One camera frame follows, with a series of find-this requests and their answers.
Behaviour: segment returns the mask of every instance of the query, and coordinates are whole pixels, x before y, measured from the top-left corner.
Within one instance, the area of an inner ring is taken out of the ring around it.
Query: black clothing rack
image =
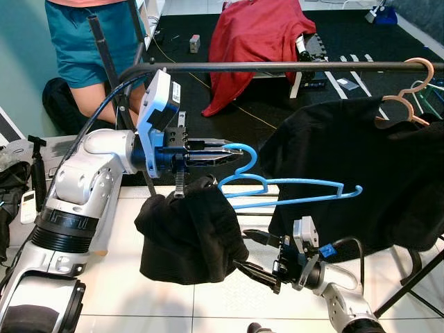
[[[133,67],[125,70],[120,78],[117,76],[114,63],[112,61],[108,46],[106,44],[105,36],[101,30],[100,23],[97,17],[94,15],[88,17],[89,24],[91,26],[94,39],[96,40],[97,49],[101,55],[103,66],[105,67],[108,80],[110,81],[111,88],[114,89],[121,81],[128,80],[129,78],[145,73],[156,72],[158,69],[166,69],[170,72],[211,72],[211,71],[266,71],[266,72],[283,72],[283,71],[426,71],[426,67],[422,64],[415,62],[237,62],[237,63],[206,63],[206,62],[190,62],[190,63],[154,63],[148,56],[146,51],[144,36],[142,34],[142,28],[139,23],[139,15],[134,0],[127,0],[130,8],[131,17],[135,27],[135,33],[137,36],[138,46],[133,61]],[[444,73],[444,63],[433,63],[434,69],[438,73]],[[123,93],[117,98],[114,112],[117,117],[118,129],[131,129],[135,130],[133,122],[129,113],[129,96],[131,92],[131,86],[128,86]],[[149,178],[147,172],[144,172],[144,178],[151,195],[155,194],[153,181]],[[261,214],[246,213],[241,215],[255,215],[261,216]],[[444,250],[441,251],[433,260],[422,268],[421,259],[418,252],[409,250],[413,262],[412,272],[409,277],[401,280],[402,288],[395,293],[387,302],[385,302],[378,310],[375,311],[375,315],[379,318],[387,309],[392,307],[402,296],[406,293],[410,293],[413,297],[417,298],[424,305],[428,306],[431,310],[435,311],[439,316],[444,318],[444,313],[437,309],[435,306],[427,302],[424,298],[415,293],[412,289],[421,281],[432,269],[438,264],[444,261]]]

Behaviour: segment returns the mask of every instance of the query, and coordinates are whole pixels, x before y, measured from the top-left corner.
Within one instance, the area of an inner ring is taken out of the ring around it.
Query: red cloth
[[[296,38],[316,32],[298,0],[246,0],[219,17],[210,45],[210,62],[297,61]],[[240,95],[255,73],[211,73],[213,99],[202,112],[212,116]],[[294,73],[287,78],[294,82]]]

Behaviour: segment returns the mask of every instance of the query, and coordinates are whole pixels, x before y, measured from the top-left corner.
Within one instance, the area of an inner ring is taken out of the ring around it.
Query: teal wall
[[[59,135],[42,105],[56,76],[44,0],[0,0],[0,106],[23,134]]]

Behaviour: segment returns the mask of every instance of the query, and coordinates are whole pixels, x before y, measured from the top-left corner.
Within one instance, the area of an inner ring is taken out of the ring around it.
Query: black bag
[[[42,102],[46,113],[65,135],[77,135],[88,118],[77,108],[68,84],[62,78],[52,78],[43,89]],[[114,128],[111,123],[97,120],[90,130]]]
[[[18,162],[0,172],[0,262],[7,260],[6,248],[9,247],[9,224],[19,212],[23,194],[28,190],[31,166]]]

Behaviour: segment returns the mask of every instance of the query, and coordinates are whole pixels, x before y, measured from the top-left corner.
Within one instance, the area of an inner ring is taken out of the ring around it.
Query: plastic hanger
[[[421,84],[422,81],[417,80],[417,81],[413,82],[412,85],[411,85],[411,87],[412,87],[412,88],[415,87],[418,83]],[[438,85],[432,85],[431,83],[428,83],[428,84],[427,84],[427,87],[430,87],[430,88],[433,88],[433,89],[437,89],[437,90],[440,90],[440,91],[443,91],[443,92],[444,92],[444,87],[439,87]],[[437,97],[438,97],[442,102],[444,102],[444,99],[443,99],[443,97],[442,97],[440,94],[438,94],[435,90],[433,90],[433,92],[437,95]],[[430,111],[431,111],[436,117],[438,117],[438,119],[443,120],[442,116],[441,116],[439,113],[437,113],[437,111],[434,109],[434,107],[433,107],[432,105],[430,105],[430,103],[427,101],[427,98],[424,97],[424,96],[422,95],[421,92],[419,92],[419,95],[420,95],[422,101],[425,103],[425,105],[430,109]],[[419,109],[420,113],[421,113],[421,114],[424,114],[424,110],[422,109],[422,106],[421,106],[421,104],[419,103],[418,97],[415,95],[415,93],[413,93],[413,98],[414,98],[414,100],[415,100],[415,102],[416,102],[416,105],[418,106],[418,109]]]
[[[417,117],[415,115],[415,111],[413,109],[412,104],[410,104],[410,102],[408,100],[406,100],[403,96],[407,93],[412,93],[414,94],[415,92],[419,92],[420,90],[422,90],[424,87],[427,86],[427,84],[430,82],[430,80],[433,78],[434,75],[434,68],[433,65],[430,61],[424,59],[424,58],[412,58],[412,59],[408,59],[405,60],[405,62],[419,62],[421,64],[423,64],[424,66],[426,66],[427,70],[428,70],[428,74],[426,79],[424,79],[424,81],[417,87],[411,87],[409,89],[403,89],[400,91],[400,93],[398,95],[388,95],[388,96],[384,96],[382,97],[383,101],[398,101],[401,102],[402,104],[404,104],[407,107],[407,110],[409,111],[409,116],[407,118],[408,121],[411,122],[418,122],[421,123],[422,125],[430,125],[427,121]]]
[[[270,184],[313,184],[313,185],[332,186],[332,187],[337,188],[336,194],[332,194],[329,196],[314,196],[311,198],[299,198],[299,199],[290,199],[290,200],[281,200],[281,201],[271,201],[271,202],[267,202],[267,203],[251,203],[251,204],[246,204],[246,205],[233,205],[233,208],[235,210],[241,209],[241,208],[264,207],[264,206],[275,206],[275,205],[289,205],[289,204],[294,204],[294,203],[309,203],[312,201],[352,198],[354,196],[360,195],[360,193],[362,192],[362,187],[357,185],[355,187],[356,191],[354,191],[352,193],[343,194],[342,191],[344,188],[344,184],[341,182],[330,182],[330,181],[326,181],[326,180],[306,179],[306,178],[266,179],[264,177],[261,177],[259,175],[255,175],[252,173],[244,173],[245,171],[251,169],[251,167],[256,164],[256,161],[257,161],[256,151],[253,148],[251,148],[250,146],[247,146],[246,144],[226,144],[223,147],[229,148],[229,149],[241,149],[243,151],[247,151],[250,153],[251,161],[246,166],[236,169],[236,171],[234,172],[234,175],[228,176],[227,178],[222,179],[218,184],[218,188],[221,191],[222,191],[222,186],[224,186],[227,182],[231,182],[236,179],[254,179],[254,180],[258,180],[262,184],[262,189],[258,189],[255,191],[245,191],[245,192],[233,193],[233,194],[225,194],[226,198],[235,198],[238,196],[252,196],[254,194],[266,193],[266,192],[268,192],[268,185],[270,185]]]

